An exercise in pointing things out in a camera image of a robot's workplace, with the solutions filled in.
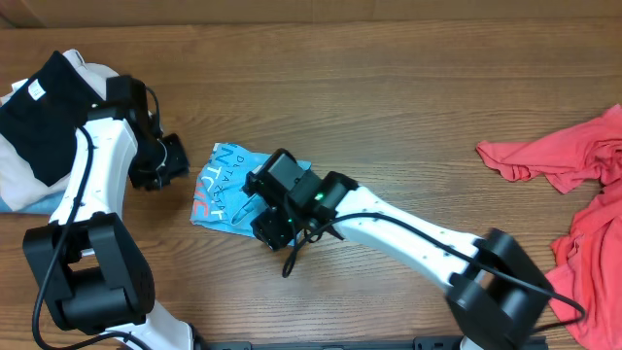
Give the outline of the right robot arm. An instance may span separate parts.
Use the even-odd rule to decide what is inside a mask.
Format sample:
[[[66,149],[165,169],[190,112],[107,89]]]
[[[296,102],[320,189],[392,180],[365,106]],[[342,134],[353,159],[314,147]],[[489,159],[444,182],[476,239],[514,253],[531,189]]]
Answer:
[[[251,223],[255,237],[278,251],[300,250],[324,233],[376,249],[432,281],[463,333],[429,337],[450,349],[545,349],[536,321],[552,287],[508,233],[484,236],[437,226],[383,201],[354,179],[320,178],[285,149],[246,176],[243,191],[266,208]]]

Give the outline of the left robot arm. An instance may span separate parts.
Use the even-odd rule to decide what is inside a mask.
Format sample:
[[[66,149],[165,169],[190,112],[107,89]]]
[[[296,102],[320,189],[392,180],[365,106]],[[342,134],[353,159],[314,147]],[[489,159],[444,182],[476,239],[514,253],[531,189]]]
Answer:
[[[150,266],[122,221],[126,186],[157,191],[190,172],[179,136],[165,135],[148,102],[156,97],[131,76],[106,82],[107,101],[79,121],[77,151],[63,198],[44,227],[28,230],[22,249],[39,286],[32,333],[43,309],[84,348],[113,338],[130,349],[204,349],[192,325],[157,300]]]

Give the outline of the light blue t-shirt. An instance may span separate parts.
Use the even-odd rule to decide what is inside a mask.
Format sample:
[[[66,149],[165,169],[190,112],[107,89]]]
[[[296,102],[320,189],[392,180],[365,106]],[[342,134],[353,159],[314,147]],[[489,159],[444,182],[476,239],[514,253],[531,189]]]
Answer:
[[[249,172],[257,172],[270,158],[231,143],[216,143],[200,171],[193,195],[190,221],[197,226],[255,238],[251,222],[264,209],[258,196],[242,188]]]

